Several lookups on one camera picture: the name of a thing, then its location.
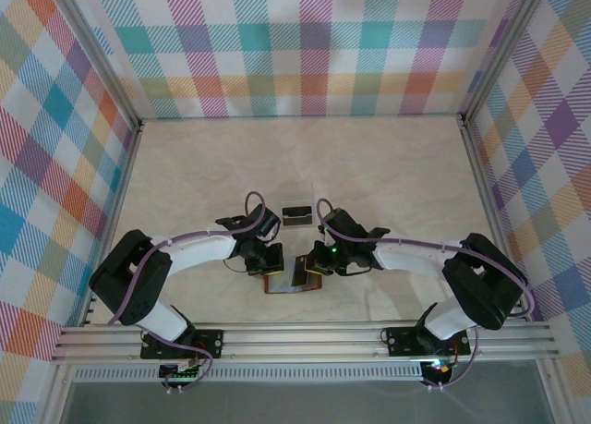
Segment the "brown leather card holder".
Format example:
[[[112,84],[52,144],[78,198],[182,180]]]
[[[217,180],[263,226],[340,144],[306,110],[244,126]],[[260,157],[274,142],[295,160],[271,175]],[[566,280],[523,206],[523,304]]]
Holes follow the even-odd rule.
[[[287,295],[320,290],[322,278],[312,273],[306,277],[302,285],[295,285],[294,276],[291,273],[281,272],[266,274],[263,277],[263,292],[266,295]]]

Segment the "aluminium frame post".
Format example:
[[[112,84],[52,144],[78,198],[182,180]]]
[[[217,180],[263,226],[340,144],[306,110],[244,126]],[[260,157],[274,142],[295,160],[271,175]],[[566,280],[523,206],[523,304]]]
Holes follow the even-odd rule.
[[[541,0],[498,0],[467,72],[465,94],[458,104],[459,127],[468,127],[484,104],[493,82],[513,53]]]
[[[103,80],[105,88],[111,93],[115,103],[123,111],[134,130],[141,131],[143,126],[142,118],[134,108],[121,81],[112,69],[105,51],[85,19],[77,1],[55,0],[55,2],[65,15],[66,21],[77,36],[80,46],[95,67],[99,77]]]

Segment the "aluminium table side rail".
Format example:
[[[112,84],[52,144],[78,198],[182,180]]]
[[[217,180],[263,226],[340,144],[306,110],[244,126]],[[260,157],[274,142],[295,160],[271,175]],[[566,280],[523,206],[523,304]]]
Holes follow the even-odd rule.
[[[120,219],[130,177],[138,155],[139,144],[141,142],[144,127],[144,119],[139,119],[133,126],[131,141],[129,144],[130,150],[124,162],[125,168],[120,176],[120,179],[116,187],[115,199],[112,204],[112,210],[110,211],[109,217],[107,219],[107,224],[104,230],[104,238],[100,243],[98,258],[95,260],[92,266],[92,273],[107,257],[113,245],[115,238],[115,230]],[[90,277],[84,279],[83,285],[81,286],[84,289],[84,293],[83,297],[80,300],[79,306],[77,307],[78,315],[76,317],[76,320],[72,322],[72,325],[74,325],[75,327],[84,327],[90,324],[90,320],[88,319],[88,317],[89,314],[93,311],[93,303],[95,302],[95,300],[94,294],[89,286],[89,280]]]
[[[504,244],[504,239],[502,238],[502,234],[501,234],[501,225],[500,225],[500,221],[499,221],[499,215],[497,210],[495,209],[494,206],[494,200],[493,197],[491,196],[491,190],[488,188],[488,183],[486,180],[486,176],[485,176],[485,172],[484,172],[484,168],[481,165],[480,161],[479,161],[479,156],[478,156],[478,152],[476,151],[476,144],[474,142],[474,139],[470,133],[470,129],[469,129],[469,124],[468,122],[466,122],[465,119],[465,115],[459,114],[456,115],[456,119],[457,119],[457,123],[458,123],[458,127],[460,129],[460,134],[462,136],[462,140],[465,146],[465,150],[468,156],[468,161],[470,163],[470,167],[471,170],[473,172],[475,181],[476,181],[476,187],[478,190],[478,194],[479,197],[481,199],[484,211],[485,211],[485,215],[488,221],[488,228],[490,230],[491,233],[491,242],[493,243],[493,245],[495,245],[495,247],[499,246],[501,247],[500,253],[503,255],[504,258],[507,258],[507,256],[505,256],[505,252],[507,252],[505,244]],[[517,280],[521,280],[522,285],[527,286],[528,282],[526,281],[526,279],[520,278],[520,276],[513,272],[512,267],[505,267],[502,265],[502,263],[500,264],[500,266],[502,267],[502,271],[501,273],[505,274],[505,271],[508,272],[509,274],[511,274],[512,276],[516,277]],[[520,298],[520,300],[517,301],[517,303],[515,304],[515,308],[516,310],[513,311],[512,313],[510,313],[508,315],[508,318],[514,318],[514,319],[524,319],[526,321],[529,321],[529,316],[530,316],[530,303],[529,303],[529,298],[531,293],[529,292],[525,292],[524,290],[520,288],[520,295],[523,298]]]

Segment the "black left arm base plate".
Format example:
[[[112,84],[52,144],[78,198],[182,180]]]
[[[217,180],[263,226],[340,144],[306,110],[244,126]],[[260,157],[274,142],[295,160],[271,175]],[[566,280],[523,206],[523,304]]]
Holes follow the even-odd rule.
[[[197,356],[197,352],[165,344],[145,333],[141,337],[141,359],[189,359]],[[187,329],[176,340],[178,345],[197,347],[209,352],[213,358],[220,358],[223,349],[223,330]]]

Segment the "aluminium mounting rail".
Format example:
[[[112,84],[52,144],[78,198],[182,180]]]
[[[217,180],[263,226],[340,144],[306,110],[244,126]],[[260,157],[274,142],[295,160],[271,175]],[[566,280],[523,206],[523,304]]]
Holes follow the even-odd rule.
[[[223,333],[222,363],[385,362],[386,329],[409,321],[296,321],[199,323]],[[545,322],[507,321],[498,331],[470,330],[462,341],[485,361],[556,358],[558,343]],[[142,341],[136,327],[89,324],[66,327],[54,364],[139,363]]]

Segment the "clear acrylic card stand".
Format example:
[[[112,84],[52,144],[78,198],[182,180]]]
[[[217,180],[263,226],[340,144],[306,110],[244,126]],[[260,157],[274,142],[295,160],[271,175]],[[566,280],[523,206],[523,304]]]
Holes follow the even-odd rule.
[[[278,207],[282,228],[308,227],[314,224],[314,188],[310,182],[284,182],[278,185]],[[282,207],[310,205],[313,210],[313,224],[285,227],[282,222]]]

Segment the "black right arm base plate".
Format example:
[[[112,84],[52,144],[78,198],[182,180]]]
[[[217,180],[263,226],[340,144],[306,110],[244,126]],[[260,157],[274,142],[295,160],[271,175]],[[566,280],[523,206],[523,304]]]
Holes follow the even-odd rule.
[[[387,346],[390,357],[455,357],[471,354],[466,332],[441,340],[417,327],[388,327],[381,330],[380,340]]]

